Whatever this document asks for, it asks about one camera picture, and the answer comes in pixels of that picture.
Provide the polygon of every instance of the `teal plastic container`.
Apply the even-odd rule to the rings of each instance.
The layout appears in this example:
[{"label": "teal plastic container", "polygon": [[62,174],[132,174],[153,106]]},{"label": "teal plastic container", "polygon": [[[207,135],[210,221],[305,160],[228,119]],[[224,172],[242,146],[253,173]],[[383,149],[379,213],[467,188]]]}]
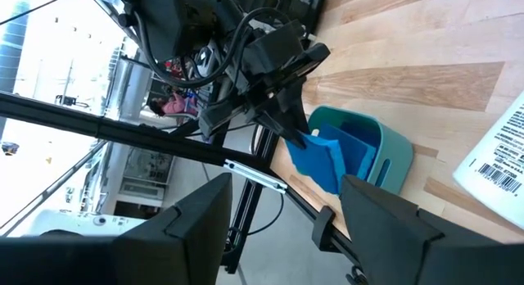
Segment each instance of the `teal plastic container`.
[{"label": "teal plastic container", "polygon": [[393,194],[400,193],[413,162],[413,146],[406,137],[371,116],[330,106],[317,108],[308,121],[311,132],[320,129],[322,124],[329,124],[345,131],[351,129],[356,133],[365,133],[363,138],[357,138],[366,143],[376,143],[374,146],[377,148],[377,154],[366,180]]}]

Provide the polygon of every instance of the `wooden surface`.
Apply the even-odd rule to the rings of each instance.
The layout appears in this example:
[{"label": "wooden surface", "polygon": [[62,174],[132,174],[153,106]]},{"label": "wooden surface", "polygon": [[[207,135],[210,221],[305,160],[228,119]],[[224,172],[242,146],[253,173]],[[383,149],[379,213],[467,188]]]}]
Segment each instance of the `wooden surface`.
[{"label": "wooden surface", "polygon": [[[373,115],[413,144],[401,196],[501,242],[524,231],[454,184],[452,172],[524,88],[524,0],[328,0],[318,31],[332,55],[310,75],[306,114]],[[299,175],[281,141],[272,169],[314,208],[338,199]]]}]

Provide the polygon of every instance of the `floor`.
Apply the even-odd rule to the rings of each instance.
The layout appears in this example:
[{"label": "floor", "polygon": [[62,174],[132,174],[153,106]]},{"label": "floor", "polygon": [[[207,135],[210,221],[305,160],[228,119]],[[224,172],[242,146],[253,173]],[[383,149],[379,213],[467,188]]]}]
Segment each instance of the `floor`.
[{"label": "floor", "polygon": [[[243,124],[243,120],[236,118],[231,126],[240,124]],[[229,133],[225,147],[247,152],[252,130],[253,128],[247,128]],[[223,169],[212,165],[207,165],[206,168],[211,178],[223,172]],[[201,163],[180,158],[174,165],[172,177],[166,205],[175,203],[206,182]],[[237,209],[244,181],[243,177],[233,175],[233,213]],[[279,206],[278,193],[264,190],[251,230],[271,221]],[[312,222],[285,198],[279,220],[271,228],[247,239],[240,262],[246,284],[347,283],[345,276],[350,272],[350,262],[342,255],[318,251],[311,240],[312,230]],[[217,284],[241,285],[241,276],[238,272],[229,275],[221,268]]]},{"label": "floor", "polygon": [[[317,37],[331,55],[308,76],[306,114],[329,105],[373,116],[413,145],[402,197],[495,240],[524,241],[452,176],[524,89],[524,0],[328,0]],[[283,144],[272,168],[318,210],[331,206],[347,234],[338,198],[298,174]]]}]

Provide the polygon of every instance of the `person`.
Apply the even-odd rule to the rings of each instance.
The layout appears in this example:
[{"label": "person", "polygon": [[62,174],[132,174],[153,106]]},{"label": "person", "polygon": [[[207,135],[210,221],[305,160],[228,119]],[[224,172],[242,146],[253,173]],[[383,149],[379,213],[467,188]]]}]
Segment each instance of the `person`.
[{"label": "person", "polygon": [[149,109],[158,116],[166,114],[189,113],[194,116],[198,115],[197,102],[194,97],[182,97],[178,93],[173,93],[173,96],[166,101],[161,97],[155,97],[149,101]]}]

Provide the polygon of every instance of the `metal bracket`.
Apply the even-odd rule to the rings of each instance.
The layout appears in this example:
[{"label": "metal bracket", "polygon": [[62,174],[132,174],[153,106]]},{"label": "metal bracket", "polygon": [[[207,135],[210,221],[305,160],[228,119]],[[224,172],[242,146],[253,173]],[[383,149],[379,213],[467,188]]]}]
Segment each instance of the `metal bracket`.
[{"label": "metal bracket", "polygon": [[226,160],[224,167],[228,170],[236,172],[246,179],[250,179],[254,182],[257,182],[264,187],[271,188],[274,191],[285,194],[287,190],[287,184],[280,179],[276,179],[272,176],[264,174],[258,170],[255,170],[249,166],[243,165],[236,161]]},{"label": "metal bracket", "polygon": [[332,221],[335,218],[335,213],[328,206],[322,207],[318,213],[317,219],[314,221],[312,239],[314,245],[320,251],[324,252],[339,252],[340,251],[331,243],[332,236]]}]

